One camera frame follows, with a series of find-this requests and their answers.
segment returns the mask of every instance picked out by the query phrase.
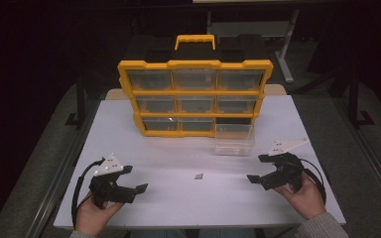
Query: organizer drawer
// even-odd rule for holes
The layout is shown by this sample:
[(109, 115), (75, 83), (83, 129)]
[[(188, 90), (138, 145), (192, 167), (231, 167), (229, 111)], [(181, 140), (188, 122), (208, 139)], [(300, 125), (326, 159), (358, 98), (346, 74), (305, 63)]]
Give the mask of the organizer drawer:
[(177, 96), (179, 112), (213, 112), (214, 96)]
[(183, 131), (211, 131), (213, 118), (183, 117), (179, 118), (179, 124)]
[(178, 122), (172, 117), (144, 117), (144, 126), (149, 131), (176, 131)]
[(172, 78), (169, 70), (137, 70), (126, 71), (134, 90), (171, 90)]
[(215, 70), (212, 69), (176, 69), (173, 81), (177, 90), (212, 90), (215, 87)]
[(256, 96), (217, 96), (219, 113), (252, 113)]
[(241, 69), (220, 70), (218, 72), (219, 90), (257, 90), (264, 70)]
[(140, 112), (174, 112), (173, 96), (136, 96)]

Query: yellow handle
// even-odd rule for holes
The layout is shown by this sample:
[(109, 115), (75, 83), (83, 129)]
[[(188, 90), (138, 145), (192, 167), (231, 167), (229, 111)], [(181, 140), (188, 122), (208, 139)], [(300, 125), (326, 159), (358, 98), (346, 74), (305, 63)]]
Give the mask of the yellow handle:
[(215, 37), (214, 35), (179, 35), (176, 38), (175, 50), (179, 48), (179, 43), (212, 43), (212, 49), (215, 50)]

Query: cable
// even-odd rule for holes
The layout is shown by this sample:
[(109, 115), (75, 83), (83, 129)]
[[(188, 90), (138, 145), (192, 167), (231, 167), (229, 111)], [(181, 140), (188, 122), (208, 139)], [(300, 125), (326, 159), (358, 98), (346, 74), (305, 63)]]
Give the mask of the cable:
[(319, 171), (319, 169), (314, 165), (314, 164), (312, 164), (312, 162), (310, 162), (310, 161), (307, 161), (307, 160), (305, 160), (305, 159), (300, 159), (301, 161), (304, 161), (304, 162), (307, 162), (307, 163), (309, 163), (309, 164), (311, 164), (311, 166), (313, 166), (316, 170), (317, 170), (317, 173), (319, 174), (319, 176), (320, 176), (320, 182), (322, 183), (322, 185), (323, 185), (323, 177), (321, 176), (321, 173), (320, 173), (320, 171)]
[[(70, 215), (72, 216), (72, 224), (73, 224), (73, 229), (75, 228), (75, 225), (76, 225), (76, 214), (78, 212), (78, 197), (79, 197), (79, 192), (81, 191), (81, 187), (82, 187), (82, 183), (84, 181), (84, 178), (85, 178), (85, 175), (86, 173), (94, 166), (100, 166), (101, 164), (103, 164), (103, 162), (105, 161), (104, 157), (101, 159), (101, 161), (96, 161), (96, 162), (93, 162), (91, 165), (89, 165), (85, 170), (84, 172), (82, 173), (82, 175), (78, 178), (78, 181), (76, 182), (76, 186), (75, 186), (75, 191), (73, 192), (73, 197), (72, 197), (72, 206), (70, 208)], [(90, 197), (92, 196), (92, 194), (90, 194), (86, 199), (84, 199), (80, 205), (82, 205), (87, 199), (89, 199)]]

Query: plastic storage case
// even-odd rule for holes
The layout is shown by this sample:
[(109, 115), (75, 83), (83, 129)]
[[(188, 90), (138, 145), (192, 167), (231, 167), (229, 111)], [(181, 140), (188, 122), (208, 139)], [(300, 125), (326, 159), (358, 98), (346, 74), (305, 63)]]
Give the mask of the plastic storage case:
[(118, 69), (143, 135), (216, 137), (224, 119), (253, 126), (273, 70), (262, 37), (215, 42), (214, 35), (132, 39)]

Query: white table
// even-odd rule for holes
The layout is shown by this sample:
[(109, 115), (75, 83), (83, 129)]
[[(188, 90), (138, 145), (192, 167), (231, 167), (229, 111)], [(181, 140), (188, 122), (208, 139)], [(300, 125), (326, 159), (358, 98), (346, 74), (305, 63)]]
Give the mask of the white table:
[[(102, 101), (55, 220), (71, 228), (70, 205), (77, 178), (101, 157), (114, 153), (123, 165), (133, 166), (118, 185), (148, 183), (147, 191), (125, 204), (108, 226), (140, 228), (272, 227), (304, 221), (274, 190), (249, 182), (246, 175), (266, 175), (276, 168), (262, 164), (276, 139), (308, 138), (291, 96), (267, 96), (255, 124), (256, 145), (249, 157), (216, 156), (214, 139), (143, 137), (135, 127), (127, 100)], [(310, 142), (292, 151), (320, 169)], [(88, 192), (91, 170), (79, 199)], [(203, 174), (202, 179), (194, 179)], [(345, 219), (327, 180), (326, 209), (339, 223)]]

